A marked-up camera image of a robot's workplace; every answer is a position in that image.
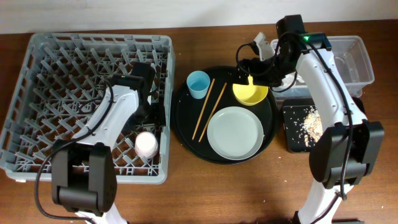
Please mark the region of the white napkin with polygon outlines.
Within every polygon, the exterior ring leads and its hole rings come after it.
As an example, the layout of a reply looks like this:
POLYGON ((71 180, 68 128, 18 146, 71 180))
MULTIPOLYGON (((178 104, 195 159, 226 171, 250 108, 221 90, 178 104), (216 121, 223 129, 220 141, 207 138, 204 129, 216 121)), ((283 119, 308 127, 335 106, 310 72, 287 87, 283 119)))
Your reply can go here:
POLYGON ((295 81, 294 85, 303 85, 305 83, 299 74, 295 74, 295 72, 293 72, 285 76, 282 80, 282 86, 289 86, 293 81, 295 81))

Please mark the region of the yellow bowl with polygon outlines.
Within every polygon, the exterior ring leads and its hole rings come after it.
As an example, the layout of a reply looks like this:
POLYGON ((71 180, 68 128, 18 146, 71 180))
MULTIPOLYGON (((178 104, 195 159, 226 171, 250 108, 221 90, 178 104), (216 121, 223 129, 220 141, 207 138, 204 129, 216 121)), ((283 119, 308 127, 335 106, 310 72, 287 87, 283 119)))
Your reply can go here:
POLYGON ((242 105, 254 106, 266 98, 269 88, 254 85, 252 76, 248 77, 248 82, 248 85, 233 84, 233 93, 242 105))

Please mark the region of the pink cup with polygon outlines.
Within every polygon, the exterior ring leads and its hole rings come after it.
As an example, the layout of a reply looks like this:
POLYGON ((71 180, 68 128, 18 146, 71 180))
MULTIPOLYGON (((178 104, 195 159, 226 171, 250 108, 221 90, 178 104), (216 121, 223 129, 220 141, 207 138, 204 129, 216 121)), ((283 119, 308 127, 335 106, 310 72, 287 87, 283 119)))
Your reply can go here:
POLYGON ((158 151, 158 142, 151 132, 142 132, 137 135, 134 150, 141 158, 153 158, 158 151))

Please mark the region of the light blue cup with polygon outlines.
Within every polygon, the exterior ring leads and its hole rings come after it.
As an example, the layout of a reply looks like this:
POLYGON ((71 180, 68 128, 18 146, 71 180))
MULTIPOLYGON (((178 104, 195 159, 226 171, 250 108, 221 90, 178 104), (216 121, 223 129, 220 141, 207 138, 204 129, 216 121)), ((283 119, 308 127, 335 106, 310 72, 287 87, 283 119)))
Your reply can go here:
POLYGON ((189 74, 186 83, 191 96, 199 100, 206 96, 211 81, 207 73, 203 71, 194 71, 189 74))

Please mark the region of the food scraps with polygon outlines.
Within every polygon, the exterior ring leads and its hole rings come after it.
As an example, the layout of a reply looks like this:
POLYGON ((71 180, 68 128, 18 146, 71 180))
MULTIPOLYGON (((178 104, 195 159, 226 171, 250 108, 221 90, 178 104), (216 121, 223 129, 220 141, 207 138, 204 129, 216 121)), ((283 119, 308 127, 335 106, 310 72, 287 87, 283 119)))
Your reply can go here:
POLYGON ((298 111, 294 111, 293 115, 298 115, 297 118, 292 118, 295 132, 299 140, 303 140, 305 147, 312 147, 323 134, 322 122, 318 110, 315 106, 306 106, 298 111))

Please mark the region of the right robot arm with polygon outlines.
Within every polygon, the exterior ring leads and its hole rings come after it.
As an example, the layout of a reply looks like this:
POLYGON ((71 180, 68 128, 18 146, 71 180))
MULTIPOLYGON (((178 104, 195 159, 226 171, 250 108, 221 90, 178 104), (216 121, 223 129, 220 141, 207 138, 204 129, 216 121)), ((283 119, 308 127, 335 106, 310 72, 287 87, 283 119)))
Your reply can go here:
POLYGON ((347 193, 369 175, 384 139, 378 121, 368 121, 357 107, 335 65, 335 56, 323 32, 307 32, 302 16, 285 16, 276 24, 276 48, 266 52, 265 40, 248 43, 256 57, 236 59, 232 81, 247 85, 281 86, 287 74, 304 80, 322 122, 323 134, 310 151, 314 181, 292 223, 331 223, 347 193))

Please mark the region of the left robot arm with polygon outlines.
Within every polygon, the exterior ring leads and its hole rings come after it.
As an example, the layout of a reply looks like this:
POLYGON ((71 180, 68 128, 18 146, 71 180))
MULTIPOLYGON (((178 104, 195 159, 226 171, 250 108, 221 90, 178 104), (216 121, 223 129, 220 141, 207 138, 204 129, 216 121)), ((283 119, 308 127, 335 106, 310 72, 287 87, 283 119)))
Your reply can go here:
POLYGON ((114 203, 117 180, 111 150, 122 131, 166 125, 165 108, 150 102, 155 74, 153 65, 136 62, 127 75, 107 78, 101 103, 84 127, 69 141, 55 141, 52 200, 72 212, 73 220, 126 222, 114 203))

